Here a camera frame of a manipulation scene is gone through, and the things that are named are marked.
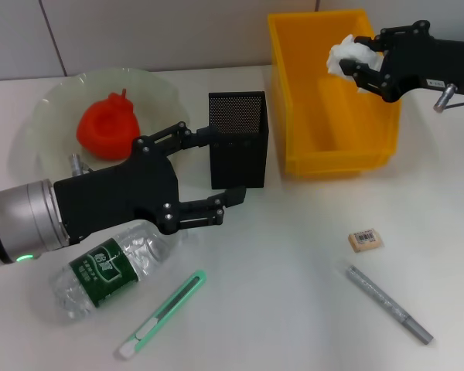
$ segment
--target silver marker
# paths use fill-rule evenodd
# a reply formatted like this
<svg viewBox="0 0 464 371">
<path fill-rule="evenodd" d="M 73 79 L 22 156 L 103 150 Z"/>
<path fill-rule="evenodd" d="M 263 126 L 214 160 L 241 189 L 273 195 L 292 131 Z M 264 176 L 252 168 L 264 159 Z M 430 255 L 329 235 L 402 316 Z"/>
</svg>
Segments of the silver marker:
<svg viewBox="0 0 464 371">
<path fill-rule="evenodd" d="M 409 313 L 407 313 L 394 299 L 384 293 L 384 291 L 376 286 L 372 280 L 366 277 L 363 272 L 351 265 L 346 269 L 346 276 L 369 296 L 371 296 L 383 309 L 391 314 L 401 325 L 409 332 L 418 338 L 423 344 L 427 345 L 433 340 L 430 335 L 421 325 L 419 325 Z"/>
</svg>

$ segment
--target clear glass plate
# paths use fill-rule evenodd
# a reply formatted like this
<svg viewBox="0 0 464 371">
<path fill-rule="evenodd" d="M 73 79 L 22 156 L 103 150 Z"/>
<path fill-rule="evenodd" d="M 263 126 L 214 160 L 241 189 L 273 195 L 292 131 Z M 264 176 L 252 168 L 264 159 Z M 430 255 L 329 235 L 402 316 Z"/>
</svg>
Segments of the clear glass plate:
<svg viewBox="0 0 464 371">
<path fill-rule="evenodd" d="M 154 134 L 179 121 L 189 125 L 177 88 L 153 73 L 110 68 L 68 78 L 38 102 L 26 129 L 26 141 L 38 154 L 45 177 L 54 182 L 71 177 L 71 153 L 80 154 L 93 170 L 119 163 L 95 158 L 84 150 L 76 130 L 90 105 L 108 98 L 109 93 L 121 94 L 122 89 L 127 89 L 126 97 L 134 104 L 141 134 Z"/>
</svg>

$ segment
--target green indicator light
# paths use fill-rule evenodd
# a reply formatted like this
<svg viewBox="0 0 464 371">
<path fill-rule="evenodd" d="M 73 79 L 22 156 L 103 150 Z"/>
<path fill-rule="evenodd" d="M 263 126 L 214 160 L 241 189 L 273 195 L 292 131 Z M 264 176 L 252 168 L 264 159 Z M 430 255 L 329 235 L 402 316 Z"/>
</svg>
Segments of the green indicator light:
<svg viewBox="0 0 464 371">
<path fill-rule="evenodd" d="M 15 261 L 21 261 L 21 260 L 26 260 L 26 259 L 33 259 L 34 255 L 22 255 L 21 257 L 18 257 Z"/>
</svg>

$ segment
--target green bottle label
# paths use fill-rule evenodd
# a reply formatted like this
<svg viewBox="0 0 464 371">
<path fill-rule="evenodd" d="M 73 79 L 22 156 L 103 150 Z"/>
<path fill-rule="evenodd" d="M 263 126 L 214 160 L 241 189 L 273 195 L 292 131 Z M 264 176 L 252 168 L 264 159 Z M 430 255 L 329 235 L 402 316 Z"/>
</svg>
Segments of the green bottle label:
<svg viewBox="0 0 464 371">
<path fill-rule="evenodd" d="M 70 262 L 80 284 L 98 308 L 117 291 L 138 281 L 138 275 L 113 238 Z"/>
</svg>

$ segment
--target yellow plastic bin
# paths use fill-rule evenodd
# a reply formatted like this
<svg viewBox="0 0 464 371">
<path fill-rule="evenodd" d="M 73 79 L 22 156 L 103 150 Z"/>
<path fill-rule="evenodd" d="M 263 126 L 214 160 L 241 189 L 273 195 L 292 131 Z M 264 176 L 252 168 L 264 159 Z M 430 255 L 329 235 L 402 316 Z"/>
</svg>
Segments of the yellow plastic bin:
<svg viewBox="0 0 464 371">
<path fill-rule="evenodd" d="M 271 14 L 272 93 L 285 172 L 338 177 L 385 165 L 397 148 L 400 102 L 358 93 L 329 75 L 331 47 L 349 34 L 374 36 L 362 10 Z"/>
</svg>

